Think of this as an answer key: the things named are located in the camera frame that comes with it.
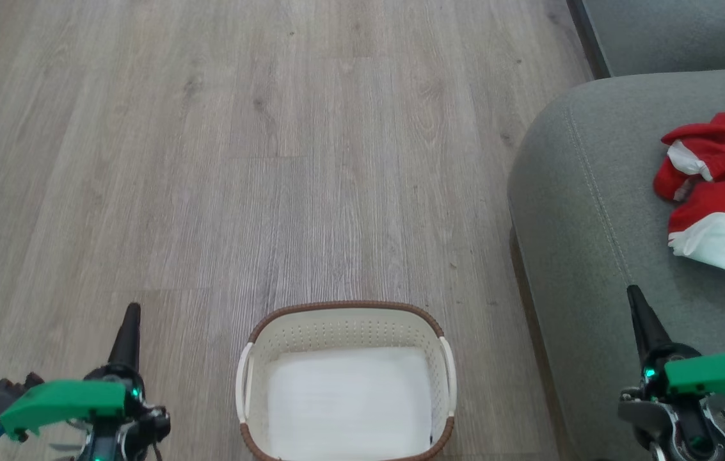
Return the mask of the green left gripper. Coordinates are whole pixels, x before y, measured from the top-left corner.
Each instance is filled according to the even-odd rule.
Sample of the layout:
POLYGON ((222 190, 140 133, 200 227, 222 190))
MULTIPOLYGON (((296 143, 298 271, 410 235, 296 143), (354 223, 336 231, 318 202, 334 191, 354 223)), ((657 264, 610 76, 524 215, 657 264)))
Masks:
POLYGON ((139 371, 141 306, 129 303, 109 353, 109 364, 83 380, 50 380, 33 386, 0 414, 14 441, 41 427, 81 423, 85 442, 74 461, 145 461, 170 434, 170 414, 145 400, 139 371))

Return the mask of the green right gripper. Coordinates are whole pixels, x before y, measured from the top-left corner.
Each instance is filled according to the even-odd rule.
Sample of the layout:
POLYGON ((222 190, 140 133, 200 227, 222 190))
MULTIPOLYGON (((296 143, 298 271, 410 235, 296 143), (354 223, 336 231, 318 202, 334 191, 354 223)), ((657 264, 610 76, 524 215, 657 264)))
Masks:
POLYGON ((651 461, 725 461, 725 353, 672 344, 640 287, 626 297, 643 367, 639 385, 620 392, 617 416, 651 461))

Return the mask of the grey fabric sofa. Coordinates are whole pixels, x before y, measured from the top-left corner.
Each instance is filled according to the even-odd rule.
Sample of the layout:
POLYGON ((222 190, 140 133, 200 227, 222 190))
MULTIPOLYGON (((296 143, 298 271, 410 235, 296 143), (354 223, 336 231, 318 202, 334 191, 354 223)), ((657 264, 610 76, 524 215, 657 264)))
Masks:
POLYGON ((725 352, 725 271, 667 246, 651 182, 672 129, 725 111, 725 0, 567 0, 595 79, 535 119, 509 210, 579 459, 649 461, 617 417, 640 370, 626 287, 669 335, 725 352))

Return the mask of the white laundry basket brown rim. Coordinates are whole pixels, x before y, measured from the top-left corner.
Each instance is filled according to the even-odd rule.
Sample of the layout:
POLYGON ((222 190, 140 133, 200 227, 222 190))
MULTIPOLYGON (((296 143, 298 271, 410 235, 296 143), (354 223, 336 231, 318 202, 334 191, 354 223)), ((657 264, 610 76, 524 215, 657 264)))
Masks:
POLYGON ((434 461, 455 426, 457 371, 452 345, 428 312, 405 303, 341 301, 284 307, 254 328, 235 378, 235 409, 245 445, 256 461, 283 461, 266 452, 267 391, 271 364, 287 353, 344 348, 418 348, 427 359, 436 441, 413 457, 434 461))

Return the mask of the white cloth basket liner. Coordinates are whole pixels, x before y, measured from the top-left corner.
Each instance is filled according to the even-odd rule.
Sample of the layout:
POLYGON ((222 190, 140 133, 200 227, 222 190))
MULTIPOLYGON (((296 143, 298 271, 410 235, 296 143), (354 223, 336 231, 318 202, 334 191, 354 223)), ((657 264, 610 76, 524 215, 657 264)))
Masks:
POLYGON ((385 461, 435 443, 418 348, 283 354, 269 368, 266 452, 283 461, 385 461))

